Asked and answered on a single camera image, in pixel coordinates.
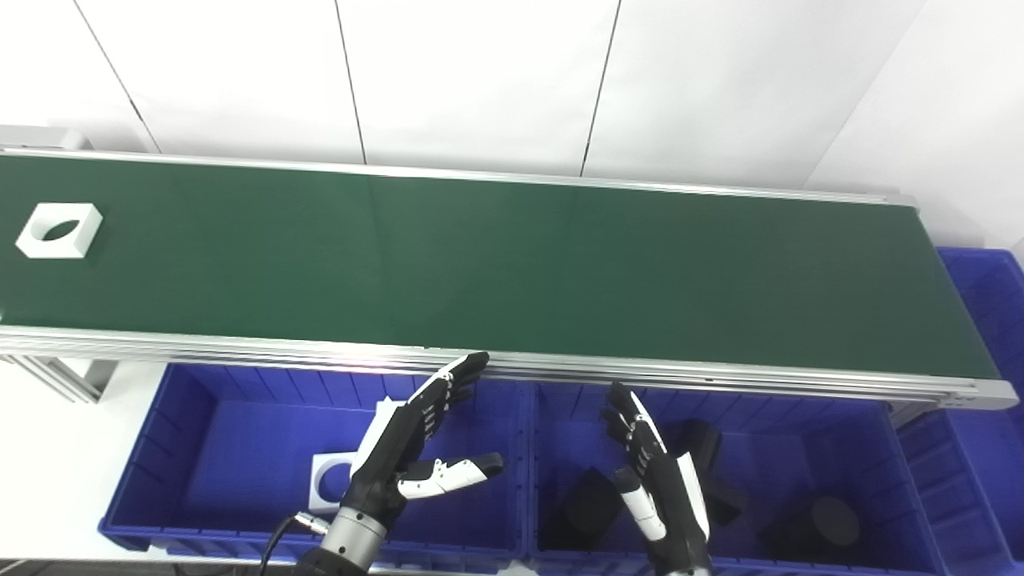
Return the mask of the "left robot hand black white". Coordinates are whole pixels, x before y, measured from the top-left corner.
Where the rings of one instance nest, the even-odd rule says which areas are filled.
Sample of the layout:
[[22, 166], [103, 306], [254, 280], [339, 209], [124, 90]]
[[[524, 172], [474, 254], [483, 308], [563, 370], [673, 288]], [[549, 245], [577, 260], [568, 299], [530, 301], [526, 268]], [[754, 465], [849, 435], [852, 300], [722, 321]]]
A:
[[379, 405], [362, 435], [340, 507], [389, 527], [409, 500], [433, 498], [502, 474], [505, 463], [498, 453], [420, 460], [451, 407], [472, 396], [489, 361], [486, 351], [465, 354], [429, 376], [406, 401], [387, 398]]

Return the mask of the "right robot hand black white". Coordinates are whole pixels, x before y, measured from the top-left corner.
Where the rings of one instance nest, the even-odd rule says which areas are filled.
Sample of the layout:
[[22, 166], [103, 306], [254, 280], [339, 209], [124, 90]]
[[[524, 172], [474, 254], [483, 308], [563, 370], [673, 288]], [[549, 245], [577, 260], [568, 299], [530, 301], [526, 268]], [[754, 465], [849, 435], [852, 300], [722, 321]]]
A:
[[628, 386], [612, 382], [601, 411], [608, 437], [626, 452], [612, 484], [645, 541], [656, 575], [710, 575], [710, 522], [694, 460], [675, 456], [654, 419]]

